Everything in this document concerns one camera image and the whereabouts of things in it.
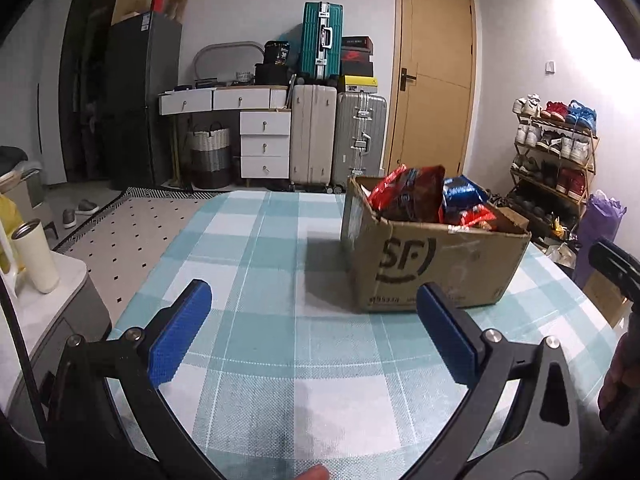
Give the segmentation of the person's right hand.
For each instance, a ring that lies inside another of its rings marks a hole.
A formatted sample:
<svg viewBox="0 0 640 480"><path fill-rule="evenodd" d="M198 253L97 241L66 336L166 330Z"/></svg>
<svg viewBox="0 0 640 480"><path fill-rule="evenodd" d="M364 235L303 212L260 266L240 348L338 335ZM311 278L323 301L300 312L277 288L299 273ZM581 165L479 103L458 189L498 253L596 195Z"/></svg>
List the person's right hand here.
<svg viewBox="0 0 640 480"><path fill-rule="evenodd" d="M599 418L603 427L614 430L624 418L639 389L639 304L628 316L626 333L620 337L598 396Z"/></svg>

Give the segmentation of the person's left hand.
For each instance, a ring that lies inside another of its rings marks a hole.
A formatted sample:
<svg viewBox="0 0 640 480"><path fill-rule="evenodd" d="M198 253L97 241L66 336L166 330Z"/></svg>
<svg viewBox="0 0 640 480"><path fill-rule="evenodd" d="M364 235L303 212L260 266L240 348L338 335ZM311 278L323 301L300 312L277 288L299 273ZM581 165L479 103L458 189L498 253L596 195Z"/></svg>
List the person's left hand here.
<svg viewBox="0 0 640 480"><path fill-rule="evenodd" d="M330 473L325 466L318 464L295 477L294 480L329 480Z"/></svg>

